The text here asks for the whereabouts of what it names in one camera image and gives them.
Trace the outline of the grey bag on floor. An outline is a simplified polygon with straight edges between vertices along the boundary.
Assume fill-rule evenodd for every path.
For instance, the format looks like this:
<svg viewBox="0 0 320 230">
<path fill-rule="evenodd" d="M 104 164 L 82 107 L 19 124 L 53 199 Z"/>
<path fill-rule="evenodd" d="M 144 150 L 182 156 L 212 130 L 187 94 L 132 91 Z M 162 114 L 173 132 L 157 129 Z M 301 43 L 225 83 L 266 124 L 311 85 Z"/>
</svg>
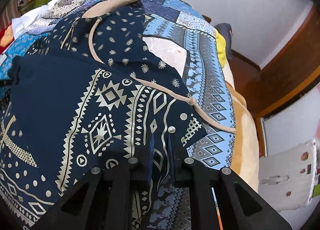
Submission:
<svg viewBox="0 0 320 230">
<path fill-rule="evenodd" d="M 225 38 L 226 40 L 226 56 L 227 60 L 232 59 L 232 36 L 233 31 L 229 23 L 220 23 L 214 26 L 215 29 Z"/>
</svg>

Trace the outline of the navy patterned hooded sweatshirt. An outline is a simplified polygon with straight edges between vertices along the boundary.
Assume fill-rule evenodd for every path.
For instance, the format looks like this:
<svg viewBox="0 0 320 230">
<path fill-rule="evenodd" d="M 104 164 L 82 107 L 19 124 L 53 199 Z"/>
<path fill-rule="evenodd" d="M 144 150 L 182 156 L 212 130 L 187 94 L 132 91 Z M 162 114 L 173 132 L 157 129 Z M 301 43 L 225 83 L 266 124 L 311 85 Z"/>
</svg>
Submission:
<svg viewBox="0 0 320 230">
<path fill-rule="evenodd" d="M 143 41 L 142 0 L 105 0 L 57 23 L 10 69 L 1 112 L 1 199 L 30 229 L 91 169 L 146 162 L 133 192 L 144 226 L 170 171 L 168 143 L 186 148 L 205 125 L 234 132 L 199 107 L 175 68 Z"/>
</svg>

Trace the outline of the peach bed sheet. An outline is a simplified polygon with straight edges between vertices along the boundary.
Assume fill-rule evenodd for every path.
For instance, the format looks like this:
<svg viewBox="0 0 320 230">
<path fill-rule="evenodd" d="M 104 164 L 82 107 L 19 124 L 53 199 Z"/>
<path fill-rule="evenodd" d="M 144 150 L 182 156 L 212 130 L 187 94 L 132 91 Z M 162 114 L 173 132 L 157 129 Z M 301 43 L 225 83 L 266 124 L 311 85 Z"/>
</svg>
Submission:
<svg viewBox="0 0 320 230">
<path fill-rule="evenodd" d="M 259 142 L 255 122 L 247 109 L 244 97 L 234 88 L 234 79 L 228 63 L 225 64 L 222 71 L 231 93 L 236 121 L 231 168 L 249 186 L 258 191 Z"/>
</svg>

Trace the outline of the blue patchwork quilt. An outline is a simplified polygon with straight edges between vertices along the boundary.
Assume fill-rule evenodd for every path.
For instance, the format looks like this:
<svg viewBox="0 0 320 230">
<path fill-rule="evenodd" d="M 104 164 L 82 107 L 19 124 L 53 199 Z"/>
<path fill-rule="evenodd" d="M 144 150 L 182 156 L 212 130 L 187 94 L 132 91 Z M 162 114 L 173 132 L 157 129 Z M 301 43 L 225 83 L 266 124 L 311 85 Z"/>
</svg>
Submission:
<svg viewBox="0 0 320 230">
<path fill-rule="evenodd" d="M 50 20 L 57 25 L 63 18 L 90 9 L 105 0 L 57 0 L 54 6 L 37 22 Z M 235 115 L 216 48 L 216 33 L 190 5 L 181 0 L 142 0 L 145 21 L 143 41 L 149 51 L 177 70 L 190 95 L 201 108 L 222 125 L 235 126 Z M 35 41 L 51 32 L 39 35 L 24 33 L 9 46 L 1 65 L 1 79 L 11 80 L 10 69 L 16 56 L 24 56 Z M 10 100 L 3 98 L 1 112 Z M 219 169 L 230 166 L 235 135 L 205 125 L 206 136 L 186 147 L 188 155 L 205 166 Z M 16 228 L 22 229 L 12 217 Z M 190 229 L 189 193 L 176 189 L 170 174 L 158 188 L 152 211 L 143 227 L 150 229 Z"/>
</svg>

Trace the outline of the white pillow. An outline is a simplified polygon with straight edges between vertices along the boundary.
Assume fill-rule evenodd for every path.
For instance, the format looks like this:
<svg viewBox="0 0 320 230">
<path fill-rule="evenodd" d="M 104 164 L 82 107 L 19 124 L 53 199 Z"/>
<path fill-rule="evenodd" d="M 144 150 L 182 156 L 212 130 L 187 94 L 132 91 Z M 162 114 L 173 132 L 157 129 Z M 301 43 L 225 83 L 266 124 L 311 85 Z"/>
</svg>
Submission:
<svg viewBox="0 0 320 230">
<path fill-rule="evenodd" d="M 24 33 L 39 35 L 44 32 L 49 32 L 54 25 L 50 25 L 50 20 L 40 20 L 52 7 L 43 5 L 39 8 L 32 9 L 18 18 L 13 18 L 11 27 L 14 39 L 17 39 Z"/>
</svg>

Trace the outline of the white stickered cabinet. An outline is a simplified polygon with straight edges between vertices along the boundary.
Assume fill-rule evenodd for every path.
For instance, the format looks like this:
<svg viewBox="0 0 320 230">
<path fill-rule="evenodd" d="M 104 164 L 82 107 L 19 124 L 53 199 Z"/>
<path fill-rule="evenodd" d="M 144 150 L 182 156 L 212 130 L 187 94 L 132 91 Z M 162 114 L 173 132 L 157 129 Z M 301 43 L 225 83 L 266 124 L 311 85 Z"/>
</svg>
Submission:
<svg viewBox="0 0 320 230">
<path fill-rule="evenodd" d="M 260 158 L 258 193 L 278 212 L 309 205 L 319 196 L 319 140 Z"/>
</svg>

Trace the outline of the red plush toy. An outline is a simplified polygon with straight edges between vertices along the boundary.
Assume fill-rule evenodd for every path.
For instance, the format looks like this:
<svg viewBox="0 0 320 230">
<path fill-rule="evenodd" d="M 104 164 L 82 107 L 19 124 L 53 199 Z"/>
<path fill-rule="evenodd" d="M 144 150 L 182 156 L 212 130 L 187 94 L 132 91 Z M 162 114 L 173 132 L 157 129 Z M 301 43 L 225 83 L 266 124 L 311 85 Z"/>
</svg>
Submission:
<svg viewBox="0 0 320 230">
<path fill-rule="evenodd" d="M 0 53 L 3 53 L 7 47 L 14 41 L 14 33 L 12 31 L 12 25 L 10 24 L 6 29 L 1 30 L 1 44 Z"/>
</svg>

